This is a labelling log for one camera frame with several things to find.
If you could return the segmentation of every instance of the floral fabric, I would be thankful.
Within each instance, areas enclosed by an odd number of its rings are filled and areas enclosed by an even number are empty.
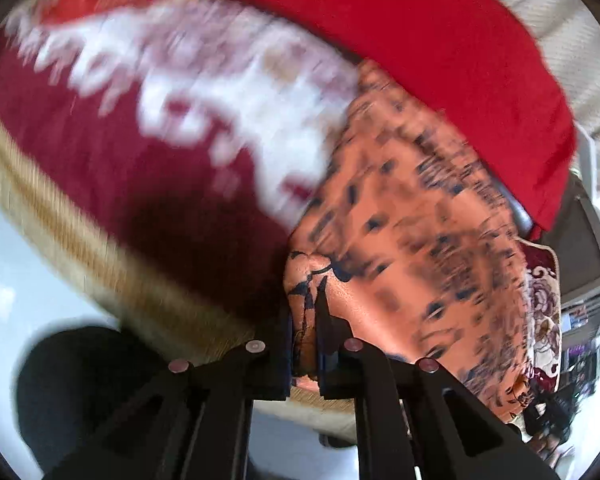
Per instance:
[[[528,312],[533,327],[532,377],[547,393],[558,389],[562,330],[558,258],[549,247],[520,240],[526,259]]]
[[[527,403],[525,260],[506,200],[444,118],[372,62],[292,235],[285,290],[299,386],[315,387],[317,285],[353,333],[438,359],[502,420]]]

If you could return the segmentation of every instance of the black metal bracket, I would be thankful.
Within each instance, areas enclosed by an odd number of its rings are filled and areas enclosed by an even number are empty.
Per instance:
[[[363,480],[555,480],[520,438],[437,361],[407,364],[316,308],[317,378],[354,399]],[[160,373],[46,480],[242,480],[253,401],[290,394],[290,316],[214,363]]]

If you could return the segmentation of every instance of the red pillow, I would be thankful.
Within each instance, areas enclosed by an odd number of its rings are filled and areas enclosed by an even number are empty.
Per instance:
[[[575,149],[573,119],[531,35],[496,0],[249,0],[376,60],[443,110],[543,229]]]
[[[61,27],[24,1],[0,31],[1,142],[132,254],[251,320],[278,310],[288,236],[357,89],[334,48],[230,0]]]

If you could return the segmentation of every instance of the dark red pillow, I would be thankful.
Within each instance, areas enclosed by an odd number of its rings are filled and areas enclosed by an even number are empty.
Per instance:
[[[531,35],[496,0],[250,0],[357,54],[462,131],[544,229],[575,149],[573,119]]]

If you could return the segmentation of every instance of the white floor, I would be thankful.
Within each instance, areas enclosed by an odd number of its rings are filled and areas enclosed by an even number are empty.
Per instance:
[[[46,333],[87,322],[115,325],[71,290],[0,213],[0,452],[22,480],[40,480],[42,473],[16,427],[13,384],[20,361]],[[317,433],[258,412],[253,413],[250,455],[257,468],[284,478],[358,478],[355,448],[327,450]]]

